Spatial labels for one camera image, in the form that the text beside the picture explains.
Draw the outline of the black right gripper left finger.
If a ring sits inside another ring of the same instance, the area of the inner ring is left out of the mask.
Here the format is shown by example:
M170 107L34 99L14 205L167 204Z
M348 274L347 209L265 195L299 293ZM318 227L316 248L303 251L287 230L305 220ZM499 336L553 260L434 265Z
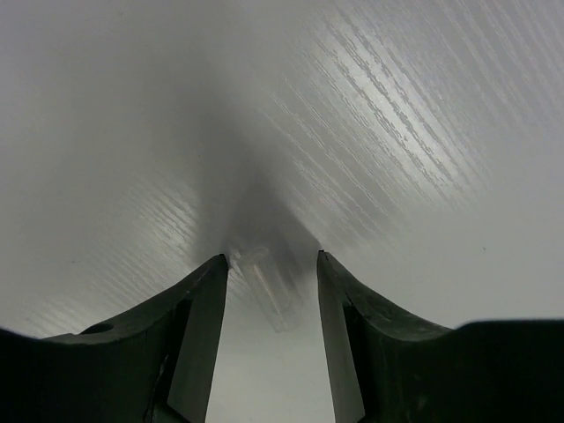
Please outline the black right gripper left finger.
M4 422L202 422L226 304L217 255L78 334L1 332Z

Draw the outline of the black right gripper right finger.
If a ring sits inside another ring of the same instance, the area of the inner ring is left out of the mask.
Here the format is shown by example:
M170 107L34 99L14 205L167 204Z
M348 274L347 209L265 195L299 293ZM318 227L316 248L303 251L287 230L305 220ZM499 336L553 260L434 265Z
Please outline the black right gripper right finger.
M338 422L560 422L563 323L450 329L316 259L323 343Z

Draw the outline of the clear pen cap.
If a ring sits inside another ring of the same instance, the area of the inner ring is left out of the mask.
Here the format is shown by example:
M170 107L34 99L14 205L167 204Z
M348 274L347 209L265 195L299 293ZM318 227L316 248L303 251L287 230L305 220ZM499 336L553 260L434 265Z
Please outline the clear pen cap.
M246 250L235 258L234 264L271 327L277 333L293 330L296 325L293 296L272 252L266 247Z

